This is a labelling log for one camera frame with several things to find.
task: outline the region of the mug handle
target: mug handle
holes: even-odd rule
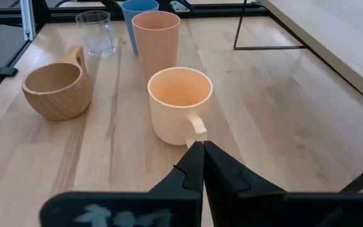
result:
[[[194,138],[186,139],[187,148],[190,148],[195,141],[206,141],[207,140],[207,129],[201,118],[197,115],[191,115],[187,117],[188,121],[193,126]]]

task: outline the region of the peach mug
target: peach mug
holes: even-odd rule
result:
[[[187,67],[171,67],[154,74],[148,82],[149,106],[155,133],[172,145],[187,145],[207,139],[199,117],[212,94],[211,80]]]

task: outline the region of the clear glass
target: clear glass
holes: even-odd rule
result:
[[[106,57],[116,51],[109,13],[88,11],[77,15],[75,20],[84,31],[84,43],[90,55]]]

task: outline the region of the blue plastic cup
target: blue plastic cup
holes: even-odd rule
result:
[[[132,19],[140,13],[147,11],[157,11],[159,3],[155,0],[127,0],[121,4],[124,20],[129,31],[132,50],[138,54],[137,45],[135,44],[134,31],[132,29]]]

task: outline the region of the light wood tabletop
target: light wood tabletop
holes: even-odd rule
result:
[[[288,191],[339,191],[363,172],[363,96],[306,49],[233,51],[238,18],[182,20],[178,65],[214,85],[208,139]],[[52,122],[21,84],[83,34],[47,24],[0,85],[0,226],[38,226],[38,209],[67,190],[147,191],[185,154],[154,133],[146,84],[124,22],[117,51],[87,58],[93,97],[79,117]],[[245,18],[238,45],[298,45],[270,18]],[[212,226],[204,201],[203,226]]]
[[[363,0],[261,0],[363,93]]]

